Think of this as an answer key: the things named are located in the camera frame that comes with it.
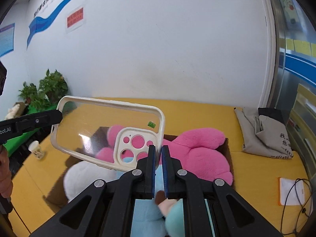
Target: poster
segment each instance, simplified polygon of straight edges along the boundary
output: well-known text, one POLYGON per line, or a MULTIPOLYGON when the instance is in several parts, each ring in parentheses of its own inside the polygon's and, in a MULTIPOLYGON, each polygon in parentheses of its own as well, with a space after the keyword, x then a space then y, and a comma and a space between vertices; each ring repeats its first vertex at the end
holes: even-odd
POLYGON ((0 29, 0 57, 13 51, 15 23, 0 29))
POLYGON ((289 30, 301 30, 301 23, 298 17, 293 0, 280 0, 286 26, 289 30))
POLYGON ((83 7, 72 12, 67 17, 67 32, 73 31, 85 23, 83 17, 83 7))

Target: yellow sticky note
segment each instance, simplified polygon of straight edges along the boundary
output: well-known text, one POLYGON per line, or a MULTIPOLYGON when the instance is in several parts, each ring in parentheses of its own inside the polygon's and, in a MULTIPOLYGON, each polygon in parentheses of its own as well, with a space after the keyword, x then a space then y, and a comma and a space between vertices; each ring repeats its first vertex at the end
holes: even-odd
POLYGON ((285 49, 285 39, 284 38, 280 38, 280 48, 285 49))
POLYGON ((312 47, 312 56, 316 58, 316 44, 311 43, 311 47, 312 47))
POLYGON ((294 51, 293 39, 286 39, 286 49, 294 51))
POLYGON ((294 40, 295 51, 312 56, 311 46, 309 42, 294 40))

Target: blue gripper pad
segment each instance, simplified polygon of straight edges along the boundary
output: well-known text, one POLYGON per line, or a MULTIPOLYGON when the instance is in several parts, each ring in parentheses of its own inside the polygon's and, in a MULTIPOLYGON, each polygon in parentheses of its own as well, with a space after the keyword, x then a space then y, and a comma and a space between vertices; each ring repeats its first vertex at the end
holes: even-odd
POLYGON ((152 173, 151 173, 151 194, 153 198, 155 197, 155 181, 156 181, 156 153, 153 155, 152 159, 152 173))
POLYGON ((161 159, 162 159, 162 176, 163 176, 163 186, 165 189, 165 196, 168 197, 169 188, 168 188, 168 174, 167 174, 167 164, 166 164, 166 154, 165 148, 161 149, 161 159))

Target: cartoon picture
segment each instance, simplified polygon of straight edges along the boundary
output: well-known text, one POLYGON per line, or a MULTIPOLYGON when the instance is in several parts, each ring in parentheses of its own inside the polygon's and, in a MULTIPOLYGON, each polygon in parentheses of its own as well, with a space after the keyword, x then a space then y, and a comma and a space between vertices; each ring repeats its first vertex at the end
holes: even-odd
POLYGON ((293 5, 292 0, 283 0, 283 7, 284 7, 284 11, 286 11, 287 14, 289 15, 290 22, 292 24, 299 22, 298 15, 297 15, 297 12, 293 5))

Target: green sticker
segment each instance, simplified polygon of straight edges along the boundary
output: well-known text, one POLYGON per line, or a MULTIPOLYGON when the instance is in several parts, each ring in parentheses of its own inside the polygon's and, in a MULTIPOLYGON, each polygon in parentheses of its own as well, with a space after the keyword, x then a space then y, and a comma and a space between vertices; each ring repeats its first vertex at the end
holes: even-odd
POLYGON ((150 122, 148 123, 148 126, 151 127, 151 128, 155 128, 155 127, 156 127, 156 124, 150 121, 150 122))

